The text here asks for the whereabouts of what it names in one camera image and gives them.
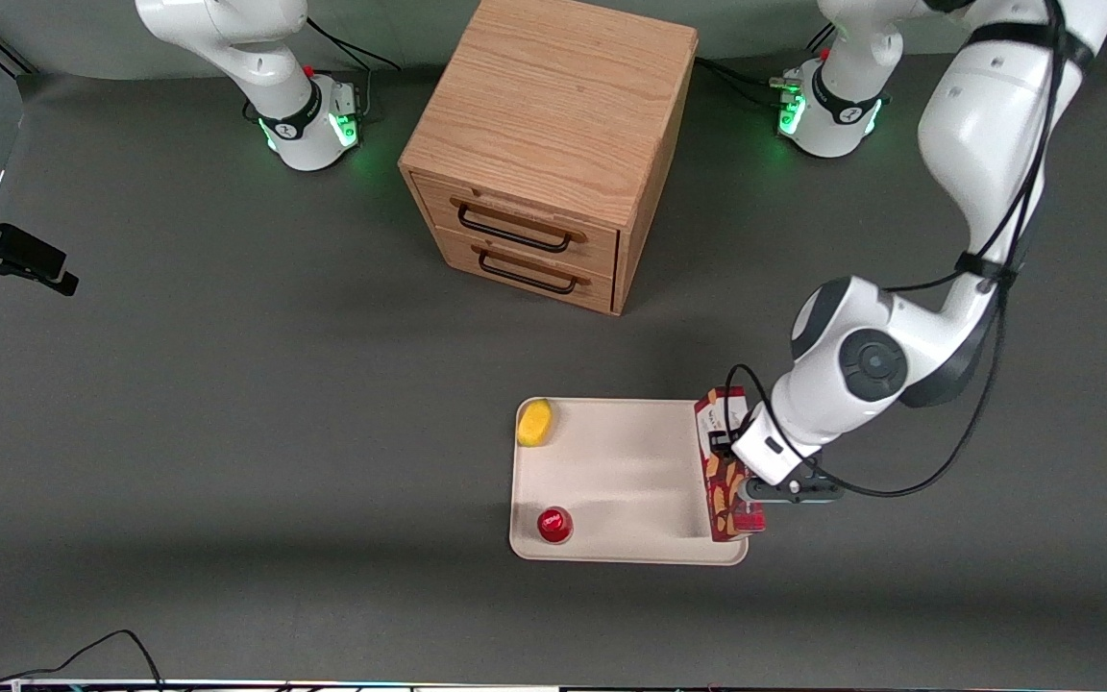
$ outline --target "green led light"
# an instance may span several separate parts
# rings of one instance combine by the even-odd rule
[[[798,95],[792,104],[785,106],[785,113],[780,115],[780,131],[786,135],[794,135],[800,124],[800,115],[805,113],[805,96]]]
[[[348,149],[350,146],[356,144],[356,120],[351,117],[351,115],[328,113],[327,122],[331,123],[332,130],[335,131],[335,136],[339,137],[339,143],[344,148]]]
[[[878,111],[880,110],[882,110],[882,101],[879,100],[878,103],[873,105],[873,114],[870,115],[870,124],[865,126],[865,133],[867,135],[869,135],[870,132],[873,132],[875,123],[878,122]]]
[[[267,137],[267,147],[276,152],[276,142],[272,142],[272,133],[267,131],[267,126],[263,124],[263,118],[259,118],[259,130],[262,130],[263,136]]]

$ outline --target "black strap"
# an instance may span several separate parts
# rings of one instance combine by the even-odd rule
[[[1015,285],[1015,279],[1018,279],[1018,270],[1015,268],[1008,270],[1001,264],[989,261],[989,259],[971,252],[959,255],[959,259],[954,262],[954,271],[968,272],[979,276],[981,279],[992,280],[1002,288],[1011,288]]]
[[[976,31],[968,37],[965,45],[981,43],[984,40],[1014,40],[1017,43],[1031,43],[1054,51],[1054,28],[1021,22],[995,22],[976,28]],[[1063,32],[1062,51],[1068,61],[1079,66],[1079,70],[1087,70],[1096,59],[1093,49],[1069,31]]]
[[[275,132],[281,140],[300,140],[302,133],[307,131],[308,124],[319,117],[320,111],[322,111],[322,91],[319,89],[319,84],[310,82],[310,99],[298,113],[293,113],[287,118],[268,118],[259,115],[259,120],[263,121],[265,126]]]
[[[826,110],[830,111],[831,118],[835,118],[835,124],[852,124],[860,121],[882,97],[882,93],[865,101],[848,101],[848,99],[836,96],[827,89],[827,84],[823,83],[823,65],[819,65],[814,71],[814,79],[809,84],[811,84],[814,97]]]
[[[975,0],[925,0],[925,4],[930,6],[930,9],[934,10],[934,12],[941,12],[944,14],[966,8],[968,4],[972,4],[974,1]]]

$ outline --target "power cord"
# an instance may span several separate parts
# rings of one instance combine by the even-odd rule
[[[1049,134],[1053,127],[1053,115],[1057,111],[1058,104],[1058,91],[1062,86],[1062,78],[1065,71],[1065,65],[1067,65],[1067,58],[1065,56],[1065,51],[1063,48],[1065,39],[1065,13],[1062,10],[1062,3],[1059,0],[1045,0],[1045,12],[1048,13],[1048,25],[1052,28],[1054,37],[1053,53],[1049,65],[1049,91],[1048,96],[1045,99],[1045,122],[1041,126],[1041,135],[1037,138],[1036,153],[1032,157],[1031,166],[1028,167],[1027,175],[1024,176],[1023,184],[1020,185],[1018,193],[1016,193],[1015,199],[1011,202],[1010,209],[1006,210],[1005,216],[1003,216],[1002,221],[997,224],[997,228],[990,234],[989,239],[985,241],[981,249],[975,252],[976,256],[983,256],[993,244],[997,241],[997,237],[1002,235],[1002,229],[1006,227],[1010,223],[1011,216],[1014,216],[1016,210],[1018,211],[1018,218],[1015,223],[1015,230],[1011,234],[1010,248],[1006,250],[1006,258],[1002,262],[1003,275],[1010,276],[1011,268],[1014,267],[1015,257],[1020,254],[1020,240],[1023,237],[1024,228],[1026,228],[1028,205],[1031,203],[1032,192],[1036,187],[1036,180],[1039,176],[1041,164],[1045,161],[1045,149],[1048,148]],[[934,286],[941,286],[945,281],[956,279],[961,276],[962,271],[955,271],[952,275],[942,277],[939,280],[927,281],[927,283],[910,286],[910,288],[892,288],[887,289],[892,292],[898,292],[898,290],[919,290],[922,288],[933,288]],[[818,462],[808,456],[803,455],[803,453],[797,451],[797,447],[790,440],[788,440],[787,434],[780,425],[780,420],[777,419],[775,409],[772,404],[772,397],[768,396],[768,391],[764,389],[763,382],[759,381],[759,376],[744,363],[735,364],[728,371],[728,375],[725,378],[725,434],[728,436],[730,442],[734,442],[734,434],[745,433],[746,428],[749,427],[753,413],[756,409],[751,409],[751,412],[746,414],[746,419],[742,421],[742,427],[738,431],[732,430],[732,422],[730,420],[728,413],[728,393],[732,390],[733,378],[738,371],[746,372],[746,375],[751,378],[755,389],[759,391],[759,400],[763,406],[768,412],[769,417],[772,417],[772,424],[775,426],[776,432],[780,434],[783,442],[785,442],[788,450],[797,456],[800,462],[803,462],[807,467],[814,469],[826,477],[827,481],[844,487],[845,490],[856,492],[858,495],[870,496],[870,498],[904,498],[908,495],[913,495],[915,492],[925,490],[927,487],[934,485],[934,483],[941,481],[945,473],[949,472],[959,459],[959,455],[965,450],[968,442],[971,441],[972,434],[975,433],[976,425],[980,423],[981,415],[984,415],[985,406],[989,403],[990,394],[993,393],[994,382],[997,381],[997,372],[1002,364],[1002,350],[1006,345],[1006,312],[1010,299],[1010,281],[997,281],[994,290],[996,295],[994,299],[997,301],[996,307],[996,329],[994,332],[994,345],[992,360],[990,360],[989,374],[985,376],[985,384],[980,391],[980,399],[976,400],[976,406],[972,409],[972,416],[968,420],[968,425],[951,454],[948,455],[948,459],[927,477],[914,485],[909,485],[907,487],[901,487],[899,490],[878,490],[872,489],[872,487],[866,487],[863,485],[857,485],[856,483],[850,483],[845,481],[842,477],[836,476],[834,473],[829,473],[823,469]]]
[[[814,39],[810,39],[809,43],[805,44],[805,51],[817,53],[818,49],[821,48],[827,39],[830,39],[831,34],[835,34],[835,25],[831,22],[827,22],[827,25],[820,28],[818,33],[814,34]]]
[[[144,643],[139,640],[139,637],[137,637],[135,632],[132,630],[111,631],[110,634],[105,634],[101,639],[93,641],[93,643],[87,644],[87,647],[80,649],[79,652],[71,653],[71,655],[66,658],[66,660],[63,661],[62,664],[59,667],[39,667],[39,669],[25,670],[21,671],[21,673],[6,674],[3,675],[3,678],[0,678],[0,684],[3,684],[4,682],[10,682],[12,680],[18,680],[21,678],[32,678],[32,675],[37,674],[59,673],[59,671],[62,671],[63,669],[65,669],[65,667],[71,665],[71,662],[74,662],[75,659],[83,657],[85,652],[89,652],[91,649],[97,648],[99,644],[104,643],[106,640],[114,639],[114,637],[117,637],[118,634],[126,634],[128,638],[131,638],[132,641],[135,641],[135,648],[139,649],[139,653],[144,655],[144,660],[148,661],[148,671],[151,675],[153,675],[153,681],[156,682],[156,688],[161,689],[165,684],[165,681],[162,678],[159,671],[156,669],[156,661],[154,661],[153,655],[148,653],[148,648],[144,647]]]
[[[756,84],[756,86],[757,84],[761,84],[761,86],[766,86],[768,83],[763,82],[763,80],[742,74],[737,70],[720,64],[720,62],[708,61],[707,58],[695,58],[695,65],[702,66],[704,70],[710,71],[711,74],[716,75],[721,82],[725,83],[725,86],[728,86],[734,92],[737,92],[738,96],[746,99],[746,101],[749,101],[751,104],[761,105],[764,106],[764,109],[780,109],[780,104],[777,104],[775,101],[764,101],[752,96],[751,93],[746,93],[744,89],[733,83],[735,80],[735,82],[743,84]]]
[[[370,114],[370,106],[374,104],[374,96],[373,96],[374,68],[370,66],[368,62],[363,61],[363,59],[361,59],[358,55],[358,53],[362,53],[363,55],[374,58],[375,61],[379,62],[386,62],[387,65],[395,68],[396,71],[403,71],[404,68],[401,68],[396,62],[391,61],[387,58],[383,58],[377,53],[372,53],[366,51],[366,49],[361,48],[361,45],[354,45],[350,42],[346,42],[346,40],[340,39],[338,35],[334,35],[331,32],[324,30],[323,27],[319,25],[319,22],[313,21],[313,19],[311,18],[307,18],[307,23],[308,25],[310,25],[310,28],[312,28],[312,30],[315,30],[317,32],[319,32],[320,35],[329,40],[330,43],[334,45],[334,48],[339,48],[339,51],[352,58],[353,62],[356,62],[358,65],[361,65],[362,70],[365,70],[365,105],[361,107],[361,117],[364,118],[365,115]]]

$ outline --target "gray wall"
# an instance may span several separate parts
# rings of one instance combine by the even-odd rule
[[[755,55],[804,45],[823,27],[814,0],[592,0],[699,28],[703,55]],[[310,16],[344,40],[405,65],[442,64],[477,0],[310,0]],[[215,68],[148,34],[132,0],[0,0],[0,33],[46,71],[108,79],[211,75]],[[953,51],[945,19],[908,22],[909,52]],[[343,65],[311,30],[289,44],[304,62]]]

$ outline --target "wooden drawer cabinet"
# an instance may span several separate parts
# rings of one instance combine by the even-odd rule
[[[400,157],[449,266],[621,314],[695,45],[572,0],[480,1]]]

